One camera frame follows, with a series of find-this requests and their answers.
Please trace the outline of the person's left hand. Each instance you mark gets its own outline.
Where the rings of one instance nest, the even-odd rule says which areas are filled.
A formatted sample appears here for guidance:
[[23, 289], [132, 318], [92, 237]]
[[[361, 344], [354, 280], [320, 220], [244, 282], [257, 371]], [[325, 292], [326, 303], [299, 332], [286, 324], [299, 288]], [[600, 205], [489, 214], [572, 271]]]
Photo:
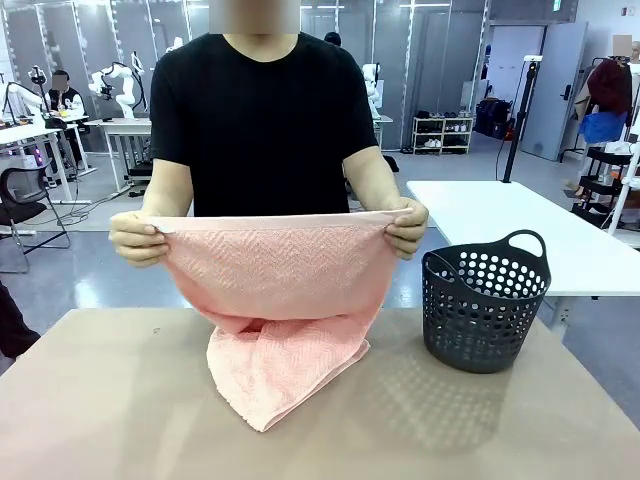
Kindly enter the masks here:
[[429, 212], [420, 202], [406, 198], [390, 198], [385, 210], [408, 210], [397, 217], [385, 230], [386, 241], [392, 246], [398, 258], [409, 261], [419, 249], [425, 235]]

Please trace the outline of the person's right hand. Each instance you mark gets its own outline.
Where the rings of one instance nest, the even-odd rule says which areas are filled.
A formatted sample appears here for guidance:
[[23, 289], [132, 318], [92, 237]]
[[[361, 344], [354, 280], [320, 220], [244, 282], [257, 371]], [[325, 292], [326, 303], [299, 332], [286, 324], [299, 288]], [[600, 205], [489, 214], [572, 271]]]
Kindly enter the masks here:
[[165, 236], [139, 211], [114, 215], [109, 240], [116, 253], [137, 268], [159, 263], [169, 251]]

